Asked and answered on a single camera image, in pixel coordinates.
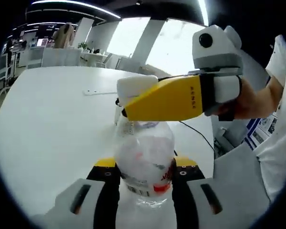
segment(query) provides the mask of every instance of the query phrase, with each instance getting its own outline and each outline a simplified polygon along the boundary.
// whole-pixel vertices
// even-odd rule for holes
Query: white shirt
[[[286,181],[286,42],[282,35],[276,37],[274,51],[266,70],[284,88],[275,131],[255,149],[266,192],[273,201]]]

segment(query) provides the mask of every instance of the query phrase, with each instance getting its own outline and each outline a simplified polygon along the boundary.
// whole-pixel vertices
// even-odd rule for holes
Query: window
[[[119,22],[107,52],[131,57],[150,18],[126,18]]]
[[[170,75],[185,74],[195,70],[192,55],[193,34],[204,29],[190,22],[168,19],[163,25],[146,64]]]

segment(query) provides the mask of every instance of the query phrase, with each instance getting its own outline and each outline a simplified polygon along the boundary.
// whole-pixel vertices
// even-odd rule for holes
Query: plastic bottle
[[[174,136],[166,122],[130,122],[120,116],[115,161],[136,205],[158,208],[171,197]]]

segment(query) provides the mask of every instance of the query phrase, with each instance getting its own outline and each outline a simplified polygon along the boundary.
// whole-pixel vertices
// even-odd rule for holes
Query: black cable
[[[182,123],[183,125],[185,125],[185,126],[191,128],[192,130],[196,131],[197,133],[199,133],[199,134],[205,139],[205,141],[209,144],[209,146],[212,148],[212,150],[213,150],[214,153],[215,153],[215,150],[214,150],[213,146],[209,143],[209,141],[205,138],[205,136],[204,136],[203,134],[201,134],[198,130],[196,130],[195,128],[191,127],[190,125],[188,125],[188,124],[186,124],[186,123],[184,123],[184,122],[182,122],[182,121],[179,121],[179,122]]]

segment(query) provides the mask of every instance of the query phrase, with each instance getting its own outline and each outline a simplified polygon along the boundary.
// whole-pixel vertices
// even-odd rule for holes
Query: potted plant
[[[79,44],[78,44],[77,48],[82,49],[82,50],[85,51],[85,50],[87,50],[88,45],[87,45],[86,42],[82,42],[82,43],[79,43]]]

